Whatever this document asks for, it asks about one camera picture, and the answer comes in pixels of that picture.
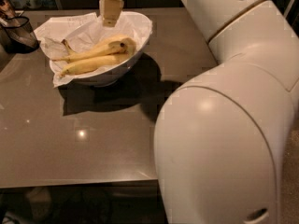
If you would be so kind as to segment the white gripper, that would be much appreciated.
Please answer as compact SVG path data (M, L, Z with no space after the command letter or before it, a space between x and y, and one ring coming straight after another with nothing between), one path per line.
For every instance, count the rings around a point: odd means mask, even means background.
M114 27L123 9L122 0L104 0L102 2L102 22L106 27Z

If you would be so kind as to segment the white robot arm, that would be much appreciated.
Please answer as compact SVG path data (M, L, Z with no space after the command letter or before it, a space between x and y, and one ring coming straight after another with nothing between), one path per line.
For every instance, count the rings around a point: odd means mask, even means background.
M169 224L279 224L299 38L270 0L181 0L217 60L164 103L154 158Z

